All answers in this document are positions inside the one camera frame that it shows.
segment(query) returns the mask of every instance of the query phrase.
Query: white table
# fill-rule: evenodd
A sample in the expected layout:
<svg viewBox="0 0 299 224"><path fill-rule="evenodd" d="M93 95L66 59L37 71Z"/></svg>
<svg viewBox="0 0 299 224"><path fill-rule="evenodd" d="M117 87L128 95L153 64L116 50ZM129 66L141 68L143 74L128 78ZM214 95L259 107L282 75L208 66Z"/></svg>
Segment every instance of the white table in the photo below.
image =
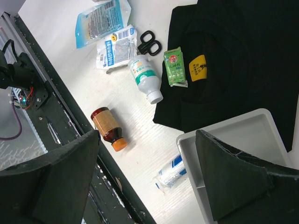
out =
<svg viewBox="0 0 299 224"><path fill-rule="evenodd" d="M152 30L167 50L172 9L195 4L196 0L128 0L131 7L129 24L140 34ZM128 68L110 75L95 66L96 45L76 49L75 25L79 13L94 6L91 0L27 0L19 15L42 50L90 120L91 113L107 106L117 114L129 142L126 149L115 152L105 146L157 223L203 224L199 206L187 179L165 195L152 178L179 152L175 143L182 132L152 122L155 105L138 91ZM163 54L150 57L159 75ZM299 140L291 159L299 161Z"/></svg>

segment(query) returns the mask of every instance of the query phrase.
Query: brown medicine bottle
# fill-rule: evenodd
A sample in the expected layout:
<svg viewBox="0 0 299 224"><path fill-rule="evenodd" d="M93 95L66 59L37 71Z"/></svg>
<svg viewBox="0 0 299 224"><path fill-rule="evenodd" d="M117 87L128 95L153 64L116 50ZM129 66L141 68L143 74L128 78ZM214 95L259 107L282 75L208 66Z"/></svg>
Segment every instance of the brown medicine bottle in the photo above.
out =
<svg viewBox="0 0 299 224"><path fill-rule="evenodd" d="M121 151L127 146L127 142L121 136L121 127L107 107L101 107L95 110L91 114L91 119L103 136L103 139L110 142L116 152Z"/></svg>

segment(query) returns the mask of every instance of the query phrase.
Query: wire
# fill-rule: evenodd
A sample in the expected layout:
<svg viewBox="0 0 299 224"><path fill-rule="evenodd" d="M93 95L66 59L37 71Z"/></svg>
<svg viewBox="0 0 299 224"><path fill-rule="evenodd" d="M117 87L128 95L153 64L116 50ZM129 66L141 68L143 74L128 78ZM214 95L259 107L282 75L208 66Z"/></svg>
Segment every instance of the wire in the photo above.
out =
<svg viewBox="0 0 299 224"><path fill-rule="evenodd" d="M30 94L27 96L26 101L30 98L30 96L33 96L33 87L30 87Z"/></svg>
<svg viewBox="0 0 299 224"><path fill-rule="evenodd" d="M32 105L32 102L30 103L30 105L28 107L26 107L24 110L27 110L29 107L31 107Z"/></svg>
<svg viewBox="0 0 299 224"><path fill-rule="evenodd" d="M14 57L15 57L16 61L18 61L18 60L19 60L19 57L18 57L18 55L17 55L17 53L16 53L16 51L15 51L15 48L14 48L14 41L13 41L12 39L9 39L9 40L4 44L3 49L2 49L2 52L5 54L5 52L6 52L7 48L8 48L8 46L9 46L9 44L11 44L11 49L13 50L13 54L14 54Z"/></svg>
<svg viewBox="0 0 299 224"><path fill-rule="evenodd" d="M26 96L26 97L27 97L27 94L26 94L26 92L25 92L24 90L22 90L22 91L19 93L19 95L23 95L23 96Z"/></svg>
<svg viewBox="0 0 299 224"><path fill-rule="evenodd" d="M15 136L13 136L13 137L9 137L9 138L2 138L2 137L0 137L0 140L2 140L2 141L14 140L14 139L18 138L21 135L21 133L22 133L22 124L20 122L20 119L19 119L18 114L15 111L15 107L14 107L14 95L11 95L10 99L11 99L11 107L12 107L13 112L14 112L14 117L17 120L18 125L19 125L19 132Z"/></svg>

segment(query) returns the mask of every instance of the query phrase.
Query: plastic tray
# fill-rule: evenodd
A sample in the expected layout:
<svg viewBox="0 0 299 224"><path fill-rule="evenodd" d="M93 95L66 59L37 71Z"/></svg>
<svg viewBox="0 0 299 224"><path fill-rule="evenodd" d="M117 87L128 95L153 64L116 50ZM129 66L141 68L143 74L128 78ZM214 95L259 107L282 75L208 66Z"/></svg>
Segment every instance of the plastic tray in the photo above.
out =
<svg viewBox="0 0 299 224"><path fill-rule="evenodd" d="M280 138L272 115L266 109L258 109L204 127L202 130L260 159L292 168L290 158ZM217 222L213 221L202 178L195 146L195 132L178 136L177 146L182 154L184 165L203 218L207 224L213 224Z"/></svg>

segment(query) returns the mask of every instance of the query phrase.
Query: black scissors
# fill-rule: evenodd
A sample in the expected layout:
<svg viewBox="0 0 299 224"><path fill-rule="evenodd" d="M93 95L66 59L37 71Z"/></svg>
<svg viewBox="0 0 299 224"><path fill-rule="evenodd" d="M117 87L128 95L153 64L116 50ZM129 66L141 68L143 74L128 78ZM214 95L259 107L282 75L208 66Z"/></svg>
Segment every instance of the black scissors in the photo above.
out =
<svg viewBox="0 0 299 224"><path fill-rule="evenodd" d="M144 40L144 37L146 35L151 35L151 39L149 41ZM156 38L155 34L150 30L146 31L140 36L141 44L138 46L138 50L140 54L145 55L146 53L149 53L149 55L155 56L161 52L162 45L159 41L155 40L155 38ZM152 52L151 48L155 44L158 45L158 49L155 52Z"/></svg>

